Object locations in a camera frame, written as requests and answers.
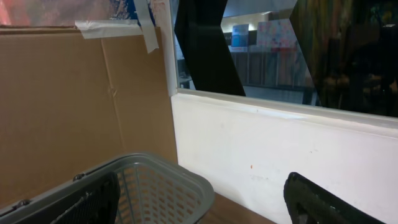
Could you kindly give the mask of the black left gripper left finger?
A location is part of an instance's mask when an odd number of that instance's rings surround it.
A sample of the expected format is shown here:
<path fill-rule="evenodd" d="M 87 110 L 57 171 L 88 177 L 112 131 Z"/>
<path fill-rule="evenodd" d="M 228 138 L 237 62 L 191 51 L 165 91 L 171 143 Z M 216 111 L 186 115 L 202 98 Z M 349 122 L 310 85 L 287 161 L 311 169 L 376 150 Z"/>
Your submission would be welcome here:
<path fill-rule="evenodd" d="M 114 172 L 85 176 L 18 208 L 12 214 L 12 222 L 114 223 L 120 194 Z"/>

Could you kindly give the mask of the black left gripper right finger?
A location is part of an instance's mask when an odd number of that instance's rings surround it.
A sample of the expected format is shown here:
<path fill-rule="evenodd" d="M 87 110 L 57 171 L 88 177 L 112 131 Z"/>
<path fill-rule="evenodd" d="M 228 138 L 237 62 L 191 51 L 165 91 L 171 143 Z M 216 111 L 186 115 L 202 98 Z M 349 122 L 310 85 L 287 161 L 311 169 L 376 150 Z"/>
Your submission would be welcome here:
<path fill-rule="evenodd" d="M 284 200 L 293 224 L 382 224 L 297 172 L 285 181 Z"/>

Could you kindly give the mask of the grey plastic mesh basket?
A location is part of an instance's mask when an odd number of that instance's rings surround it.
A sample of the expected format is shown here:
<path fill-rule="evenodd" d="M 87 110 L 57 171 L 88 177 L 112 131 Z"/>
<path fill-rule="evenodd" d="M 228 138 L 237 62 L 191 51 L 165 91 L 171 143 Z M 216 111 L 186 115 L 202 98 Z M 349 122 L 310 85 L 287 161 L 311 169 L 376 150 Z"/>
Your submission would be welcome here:
<path fill-rule="evenodd" d="M 74 176 L 45 193 L 1 210 L 1 223 L 13 223 L 18 208 L 56 192 L 85 176 L 114 172 L 120 198 L 114 223 L 200 223 L 213 205 L 215 192 L 203 177 L 153 154 L 121 156 Z"/>

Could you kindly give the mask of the brown cardboard panel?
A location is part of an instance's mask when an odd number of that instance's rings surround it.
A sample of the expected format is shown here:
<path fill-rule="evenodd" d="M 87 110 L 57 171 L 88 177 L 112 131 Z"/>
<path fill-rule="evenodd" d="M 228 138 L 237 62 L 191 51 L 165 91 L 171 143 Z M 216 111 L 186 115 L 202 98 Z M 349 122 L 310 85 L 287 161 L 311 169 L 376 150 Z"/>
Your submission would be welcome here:
<path fill-rule="evenodd" d="M 2 207 L 133 152 L 177 161 L 162 47 L 148 52 L 141 35 L 1 29 Z"/>

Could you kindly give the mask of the white masking tape strips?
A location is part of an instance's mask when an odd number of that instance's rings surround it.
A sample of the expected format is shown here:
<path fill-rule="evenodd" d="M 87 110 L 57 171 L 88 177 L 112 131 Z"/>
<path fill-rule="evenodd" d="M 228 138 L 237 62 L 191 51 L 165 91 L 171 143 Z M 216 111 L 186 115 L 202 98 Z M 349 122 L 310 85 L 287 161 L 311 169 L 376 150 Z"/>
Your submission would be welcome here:
<path fill-rule="evenodd" d="M 124 37 L 143 35 L 148 53 L 159 48 L 155 33 L 155 25 L 151 18 L 149 1 L 133 0 L 137 19 L 129 20 L 96 20 L 75 21 L 76 28 L 85 39 L 103 39 L 110 37 Z"/>

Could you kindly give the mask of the white window frame ledge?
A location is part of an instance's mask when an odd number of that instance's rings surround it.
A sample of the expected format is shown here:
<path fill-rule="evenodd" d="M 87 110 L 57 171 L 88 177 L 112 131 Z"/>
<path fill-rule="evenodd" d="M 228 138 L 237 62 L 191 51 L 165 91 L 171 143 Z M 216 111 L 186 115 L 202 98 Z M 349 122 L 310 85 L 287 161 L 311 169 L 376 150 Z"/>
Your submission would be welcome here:
<path fill-rule="evenodd" d="M 309 81 L 310 74 L 308 67 L 305 64 L 305 59 L 298 44 L 295 45 L 298 50 L 288 52 L 271 52 L 271 49 L 265 47 L 243 47 L 244 54 L 251 56 L 260 54 L 264 63 L 266 63 L 266 54 L 273 55 L 273 64 L 271 67 L 275 71 L 275 78 L 279 78 L 279 65 L 286 61 L 292 62 L 293 65 L 284 65 L 284 68 L 289 68 L 293 78 L 293 72 L 296 72 L 297 66 L 304 68 L 298 71 L 299 78 L 305 78 Z M 378 115 L 366 115 L 363 113 L 347 112 L 334 109 L 324 109 L 320 106 L 315 106 L 318 101 L 317 91 L 313 88 L 313 82 L 309 81 L 309 88 L 302 88 L 305 86 L 294 87 L 292 84 L 287 85 L 287 89 L 282 89 L 284 86 L 275 84 L 269 88 L 243 86 L 248 90 L 249 97 L 228 95 L 223 93 L 211 93 L 208 91 L 197 91 L 194 89 L 177 88 L 177 84 L 169 84 L 169 82 L 179 82 L 179 78 L 173 78 L 171 81 L 168 77 L 168 88 L 171 95 L 172 110 L 174 120 L 178 110 L 175 110 L 176 100 L 193 100 L 201 102 L 202 104 L 218 105 L 223 108 L 234 108 L 234 110 L 245 111 L 247 113 L 258 113 L 264 116 L 270 116 L 279 119 L 289 119 L 304 121 L 322 126 L 349 129 L 355 132 L 368 133 L 378 136 L 387 136 L 388 138 L 397 138 L 397 118 L 387 118 Z"/>

